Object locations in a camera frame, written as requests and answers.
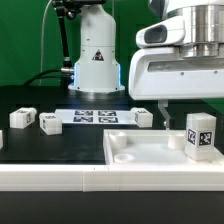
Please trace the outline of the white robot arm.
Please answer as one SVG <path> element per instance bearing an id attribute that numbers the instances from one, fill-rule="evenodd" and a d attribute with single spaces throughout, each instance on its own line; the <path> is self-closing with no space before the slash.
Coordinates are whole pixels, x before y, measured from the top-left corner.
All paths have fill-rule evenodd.
<path id="1" fill-rule="evenodd" d="M 126 90 L 134 100 L 224 97 L 224 0 L 149 0 L 162 21 L 137 32 L 129 84 L 120 83 L 116 24 L 103 0 L 81 3 L 81 52 L 71 93 L 89 99 Z"/>

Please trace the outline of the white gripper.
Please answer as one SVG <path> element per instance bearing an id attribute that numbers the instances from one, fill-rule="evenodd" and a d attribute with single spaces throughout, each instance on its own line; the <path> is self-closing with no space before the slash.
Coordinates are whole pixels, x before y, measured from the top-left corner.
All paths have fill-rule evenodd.
<path id="1" fill-rule="evenodd" d="M 164 126 L 170 129 L 170 99 L 224 97 L 224 44 L 204 56 L 185 58 L 181 41 L 185 20 L 175 16 L 137 32 L 139 50 L 129 70 L 129 95 L 135 100 L 159 100 Z"/>

